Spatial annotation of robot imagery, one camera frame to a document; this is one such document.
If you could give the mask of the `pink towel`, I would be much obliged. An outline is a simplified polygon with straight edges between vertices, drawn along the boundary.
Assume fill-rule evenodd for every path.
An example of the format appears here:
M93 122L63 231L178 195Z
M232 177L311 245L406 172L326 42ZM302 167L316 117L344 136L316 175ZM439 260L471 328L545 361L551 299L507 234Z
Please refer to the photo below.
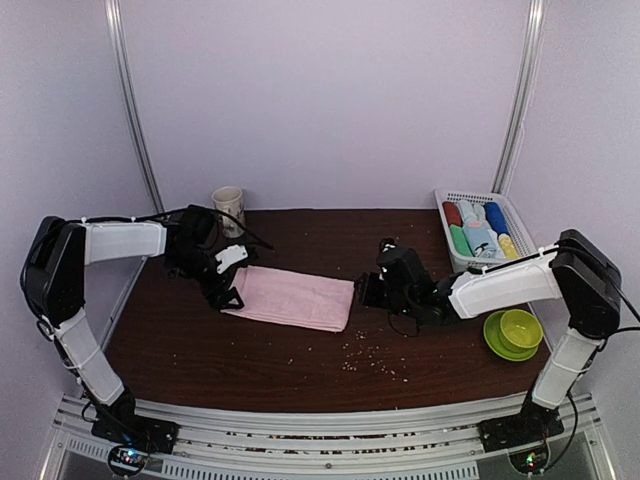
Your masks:
M345 329L354 295L352 281L260 266L238 270L232 286L244 306L228 314L328 332Z

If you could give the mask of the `blue polka dot towel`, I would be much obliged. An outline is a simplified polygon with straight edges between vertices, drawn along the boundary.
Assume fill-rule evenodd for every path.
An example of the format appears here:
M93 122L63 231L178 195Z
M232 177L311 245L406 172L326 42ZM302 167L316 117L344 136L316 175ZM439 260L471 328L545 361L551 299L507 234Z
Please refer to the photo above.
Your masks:
M497 234L489 227L488 223L469 223L463 225L463 231L475 257L504 259L504 254L497 241Z

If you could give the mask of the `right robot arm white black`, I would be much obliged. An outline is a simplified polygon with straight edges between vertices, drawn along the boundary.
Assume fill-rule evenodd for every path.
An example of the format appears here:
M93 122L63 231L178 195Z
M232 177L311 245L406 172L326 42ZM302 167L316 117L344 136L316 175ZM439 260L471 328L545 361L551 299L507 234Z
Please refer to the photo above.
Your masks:
M623 299L619 268L575 229L521 259L440 280L430 277L414 249L385 238L376 271L363 274L355 291L360 304L419 325L456 324L518 305L535 313L551 304L564 309L567 326L531 386L523 412L513 419L513 433L526 442L550 426L551 413L618 330Z

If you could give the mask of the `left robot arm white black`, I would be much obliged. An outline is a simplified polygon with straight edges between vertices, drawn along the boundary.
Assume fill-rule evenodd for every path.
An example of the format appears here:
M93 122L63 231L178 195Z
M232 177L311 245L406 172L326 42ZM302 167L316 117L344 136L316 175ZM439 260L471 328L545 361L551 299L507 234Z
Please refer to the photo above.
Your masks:
M198 283L211 308L239 309L244 303L233 280L254 259L255 248L246 242L220 250L208 245L224 215L189 205L144 217L47 216L38 227L20 274L27 307L84 388L99 422L123 444L143 436L144 421L88 324L85 269L112 260L161 257L170 274Z

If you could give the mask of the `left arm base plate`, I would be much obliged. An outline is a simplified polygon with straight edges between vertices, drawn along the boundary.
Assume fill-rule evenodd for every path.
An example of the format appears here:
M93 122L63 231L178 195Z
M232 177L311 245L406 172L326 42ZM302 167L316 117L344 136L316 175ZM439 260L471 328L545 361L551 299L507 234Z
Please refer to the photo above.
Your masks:
M95 437L109 440L147 453L170 454L178 436L179 426L170 421L135 416L133 424L99 415L91 427Z

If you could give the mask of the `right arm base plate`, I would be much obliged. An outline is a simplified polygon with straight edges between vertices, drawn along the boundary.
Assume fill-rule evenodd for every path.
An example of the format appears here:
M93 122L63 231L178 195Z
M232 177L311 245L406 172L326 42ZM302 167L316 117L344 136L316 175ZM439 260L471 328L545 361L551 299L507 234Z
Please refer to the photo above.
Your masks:
M519 414L481 421L478 433L486 453L543 443L565 431L559 418L549 422L524 418Z

